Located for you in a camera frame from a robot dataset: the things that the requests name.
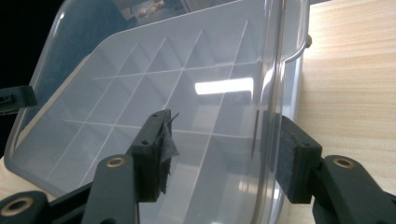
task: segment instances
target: wood grain surface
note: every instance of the wood grain surface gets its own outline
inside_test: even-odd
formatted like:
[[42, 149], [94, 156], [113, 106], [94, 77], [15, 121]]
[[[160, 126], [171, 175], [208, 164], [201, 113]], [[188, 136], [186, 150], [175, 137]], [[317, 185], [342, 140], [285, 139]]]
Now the wood grain surface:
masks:
[[[396, 194], [396, 1], [332, 0], [311, 6], [297, 123], [323, 156], [359, 161]], [[291, 205], [288, 223], [314, 223]]]

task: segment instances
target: black background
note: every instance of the black background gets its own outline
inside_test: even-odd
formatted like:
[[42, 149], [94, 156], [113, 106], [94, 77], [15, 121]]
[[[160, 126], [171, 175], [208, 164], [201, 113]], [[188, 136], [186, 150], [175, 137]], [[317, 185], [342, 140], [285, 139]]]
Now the black background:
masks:
[[[0, 89], [28, 85], [63, 0], [9, 0], [0, 3]], [[0, 116], [0, 157], [15, 120]]]

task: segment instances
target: metal grommet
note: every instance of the metal grommet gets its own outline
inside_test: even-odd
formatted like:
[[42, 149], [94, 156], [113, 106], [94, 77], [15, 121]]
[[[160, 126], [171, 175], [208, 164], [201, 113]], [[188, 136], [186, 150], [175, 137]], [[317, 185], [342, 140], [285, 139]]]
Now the metal grommet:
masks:
[[106, 165], [108, 167], [117, 167], [117, 166], [121, 166], [125, 163], [125, 159], [122, 157], [116, 157], [116, 158], [112, 158], [110, 160], [107, 161]]
[[15, 215], [25, 211], [26, 209], [28, 209], [30, 206], [32, 206], [34, 201], [35, 200], [33, 200], [33, 198], [31, 198], [31, 197], [23, 197], [23, 198], [16, 199], [16, 200], [8, 203], [6, 206], [4, 206], [1, 209], [1, 215], [3, 217], [15, 216]]
[[355, 163], [353, 163], [353, 161], [344, 159], [344, 158], [335, 158], [334, 160], [332, 160], [336, 165], [347, 168], [347, 169], [351, 169], [353, 167], [355, 167]]

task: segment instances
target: wooden table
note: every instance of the wooden table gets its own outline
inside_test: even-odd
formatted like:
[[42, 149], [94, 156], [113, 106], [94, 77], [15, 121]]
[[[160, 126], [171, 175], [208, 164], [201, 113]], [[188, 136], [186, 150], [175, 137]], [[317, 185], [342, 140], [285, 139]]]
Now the wooden table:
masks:
[[[359, 161], [396, 194], [396, 1], [313, 5], [313, 45], [304, 54], [297, 122], [323, 154]], [[36, 189], [0, 161], [0, 199]], [[314, 223], [311, 205], [291, 205], [287, 223]]]

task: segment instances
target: transparent plastic box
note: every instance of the transparent plastic box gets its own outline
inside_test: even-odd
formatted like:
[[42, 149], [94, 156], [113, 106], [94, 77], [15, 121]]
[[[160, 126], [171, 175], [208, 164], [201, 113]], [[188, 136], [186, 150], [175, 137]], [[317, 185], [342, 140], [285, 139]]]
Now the transparent plastic box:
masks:
[[308, 0], [69, 0], [7, 142], [7, 168], [60, 196], [124, 153], [148, 116], [179, 113], [167, 193], [141, 223], [268, 223], [280, 114], [294, 118]]

